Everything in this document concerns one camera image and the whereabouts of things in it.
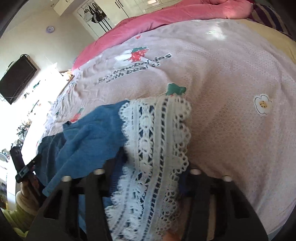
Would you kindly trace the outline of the left hand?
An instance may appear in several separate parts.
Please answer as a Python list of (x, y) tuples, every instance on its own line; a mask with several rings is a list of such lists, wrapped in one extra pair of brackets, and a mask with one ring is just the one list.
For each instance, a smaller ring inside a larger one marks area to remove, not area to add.
[(36, 189), (39, 188), (39, 182), (36, 175), (33, 175), (32, 178), (33, 182), (31, 181), (23, 181), (20, 184), (21, 187), (21, 194), (18, 201), (19, 206), (21, 206), (23, 209), (27, 209), (30, 211), (37, 211), (39, 209), (39, 203), (37, 199), (34, 197), (32, 191), (29, 188), (29, 184), (32, 184), (33, 187)]

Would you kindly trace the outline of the green sleeved left forearm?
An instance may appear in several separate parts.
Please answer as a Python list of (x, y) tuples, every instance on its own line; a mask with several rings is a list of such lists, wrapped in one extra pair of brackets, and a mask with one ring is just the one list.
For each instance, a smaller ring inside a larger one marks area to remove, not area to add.
[(16, 194), (16, 210), (1, 208), (1, 211), (16, 234), (24, 240), (27, 237), (30, 226), (32, 225), (39, 209), (37, 211), (30, 211), (19, 206), (18, 201), (20, 201), (20, 194), (21, 191)]

